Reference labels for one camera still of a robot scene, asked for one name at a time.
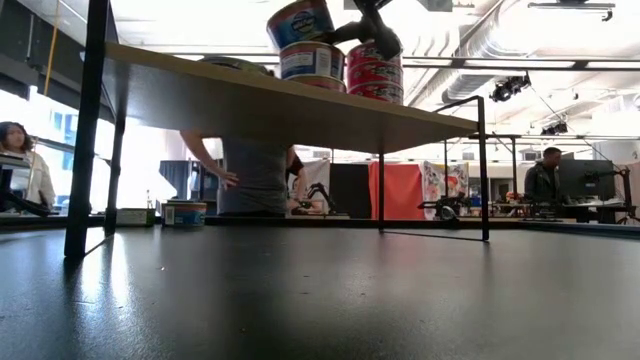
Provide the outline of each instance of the computer monitor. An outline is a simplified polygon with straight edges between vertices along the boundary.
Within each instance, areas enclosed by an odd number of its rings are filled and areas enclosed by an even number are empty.
[[[563,159],[558,167],[560,192],[570,198],[597,196],[600,200],[609,200],[616,196],[615,180],[612,174],[613,163],[608,160],[569,160]]]

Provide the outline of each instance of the tin can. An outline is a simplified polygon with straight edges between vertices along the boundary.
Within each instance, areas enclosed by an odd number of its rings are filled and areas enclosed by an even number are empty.
[[[387,63],[391,63],[395,66],[402,68],[402,60],[400,56],[396,56],[391,60],[385,60],[378,51],[376,44],[374,42],[366,42],[364,44],[360,44],[347,53],[347,68],[351,69],[360,64],[372,62],[372,61],[384,61]]]
[[[267,21],[267,32],[277,50],[295,42],[318,39],[334,30],[325,0],[292,2]]]
[[[317,41],[302,41],[280,51],[280,75],[287,80],[295,75],[331,76],[342,80],[344,54],[335,46]]]
[[[207,204],[191,201],[169,200],[162,206],[162,225],[165,226],[203,226]]]
[[[322,76],[322,75],[295,75],[287,79],[289,81],[295,81],[302,84],[307,84],[311,86],[317,86],[329,90],[345,92],[346,86],[344,83],[338,79],[332,78],[330,76]]]
[[[402,68],[384,61],[372,61],[349,68],[347,74],[349,89],[358,85],[381,81],[388,81],[402,86]]]
[[[236,70],[246,71],[254,74],[273,75],[266,67],[254,64],[251,61],[236,59],[227,56],[209,56],[199,60],[213,65],[224,66]]]
[[[402,87],[391,82],[363,84],[350,89],[349,94],[387,101],[399,105],[404,103],[404,91],[402,90]]]

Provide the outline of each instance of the black table surface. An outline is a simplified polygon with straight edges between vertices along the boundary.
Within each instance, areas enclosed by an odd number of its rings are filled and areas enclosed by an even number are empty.
[[[640,354],[634,241],[493,231],[486,245],[364,229],[156,227],[123,230],[72,263],[63,238],[0,235],[0,358]]]

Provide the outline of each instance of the dark jacket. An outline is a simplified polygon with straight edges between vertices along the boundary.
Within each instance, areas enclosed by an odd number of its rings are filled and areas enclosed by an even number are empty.
[[[542,162],[536,163],[534,167],[527,171],[527,175],[524,178],[525,196],[539,202],[562,201],[558,169],[554,170],[554,174],[554,179],[550,179],[549,174],[542,166]],[[555,182],[555,193],[551,181]]]

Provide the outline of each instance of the gray t-shirt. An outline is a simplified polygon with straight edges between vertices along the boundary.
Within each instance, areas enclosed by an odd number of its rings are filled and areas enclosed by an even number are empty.
[[[218,188],[218,214],[286,212],[286,145],[222,138],[224,169],[238,176],[238,185]]]

